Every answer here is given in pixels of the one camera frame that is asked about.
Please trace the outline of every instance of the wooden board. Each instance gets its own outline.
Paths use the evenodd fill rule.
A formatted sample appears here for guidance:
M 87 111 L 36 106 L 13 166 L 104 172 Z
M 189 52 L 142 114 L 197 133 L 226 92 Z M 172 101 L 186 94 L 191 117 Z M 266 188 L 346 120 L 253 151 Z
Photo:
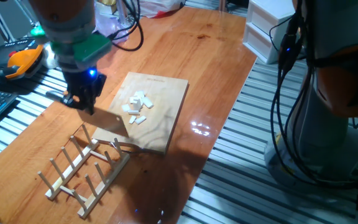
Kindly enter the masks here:
M 121 115 L 129 137 L 98 128 L 93 138 L 102 142 L 114 142 L 114 138 L 118 138 L 119 142 L 165 154 L 187 86 L 188 81 L 183 79 L 129 72 L 108 109 Z M 121 106 L 130 104 L 129 97 L 140 90 L 144 91 L 154 107 L 148 109 L 143 106 L 140 116 L 137 116 L 147 118 L 143 123 L 129 124 L 132 115 L 123 112 Z

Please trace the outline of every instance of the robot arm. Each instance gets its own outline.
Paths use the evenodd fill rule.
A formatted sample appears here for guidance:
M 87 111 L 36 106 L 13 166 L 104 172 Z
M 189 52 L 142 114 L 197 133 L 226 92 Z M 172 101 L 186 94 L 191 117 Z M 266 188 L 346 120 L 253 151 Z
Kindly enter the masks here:
M 47 97 L 69 107 L 94 113 L 106 76 L 96 62 L 111 50 L 111 41 L 95 28 L 93 0 L 30 0 L 42 26 L 32 30 L 39 42 L 48 42 L 67 82 L 67 95 L 50 91 Z

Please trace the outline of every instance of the white box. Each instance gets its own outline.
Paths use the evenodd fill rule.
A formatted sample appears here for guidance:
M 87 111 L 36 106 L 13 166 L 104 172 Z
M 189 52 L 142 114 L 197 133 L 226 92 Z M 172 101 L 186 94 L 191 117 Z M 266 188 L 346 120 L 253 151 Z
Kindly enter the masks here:
M 288 19 L 295 13 L 291 0 L 251 0 L 249 1 L 246 29 L 243 44 L 256 54 L 263 62 L 277 61 L 269 30 Z M 273 43 L 280 47 L 288 22 L 272 30 Z

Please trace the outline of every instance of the white wooden block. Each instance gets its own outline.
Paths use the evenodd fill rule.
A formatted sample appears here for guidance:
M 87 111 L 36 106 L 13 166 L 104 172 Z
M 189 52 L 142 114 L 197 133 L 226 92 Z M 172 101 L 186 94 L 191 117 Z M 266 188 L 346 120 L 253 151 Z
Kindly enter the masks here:
M 129 102 L 130 102 L 131 104 L 136 103 L 136 98 L 137 98 L 137 97 L 134 97 L 134 96 L 129 97 Z
M 131 110 L 131 107 L 129 105 L 122 105 L 121 108 L 124 112 L 128 112 Z
M 135 96 L 139 97 L 140 99 L 143 99 L 144 97 L 144 91 L 141 90 L 141 91 L 136 91 L 135 92 Z
M 135 100 L 136 103 L 133 104 L 134 110 L 140 110 L 142 109 L 143 102 L 141 99 Z
M 136 120 L 136 116 L 131 116 L 131 118 L 129 119 L 129 124 L 133 124 Z
M 139 110 L 130 110 L 128 111 L 129 115 L 140 115 Z
M 149 98 L 145 97 L 143 98 L 143 104 L 148 108 L 148 109 L 151 109 L 154 104 L 150 101 Z
M 140 118 L 137 118 L 136 120 L 135 120 L 135 122 L 137 123 L 137 124 L 141 124 L 143 121 L 145 121 L 146 120 L 146 117 L 145 116 L 141 116 Z

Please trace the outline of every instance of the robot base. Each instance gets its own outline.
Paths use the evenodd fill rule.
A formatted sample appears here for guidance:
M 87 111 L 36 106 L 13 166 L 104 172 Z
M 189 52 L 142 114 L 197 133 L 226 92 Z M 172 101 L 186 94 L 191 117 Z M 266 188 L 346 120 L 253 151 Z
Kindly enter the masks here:
M 314 182 L 309 177 L 304 175 L 304 173 L 302 173 L 298 166 L 296 166 L 293 162 L 281 134 L 277 136 L 276 142 L 278 151 L 288 169 L 297 177 L 307 182 Z M 266 145 L 264 157 L 267 170 L 277 182 L 299 192 L 310 194 L 321 192 L 321 187 L 306 184 L 295 179 L 282 167 L 274 149 L 272 140 L 270 140 Z M 317 170 L 320 174 L 323 173 L 326 177 L 332 177 L 334 180 L 347 180 L 354 169 L 358 166 L 358 130 L 348 128 L 343 145 L 338 149 L 333 149 L 331 152 L 327 152 L 326 155 L 321 158 L 321 160 L 327 161 L 326 166 L 313 166 L 315 170 Z

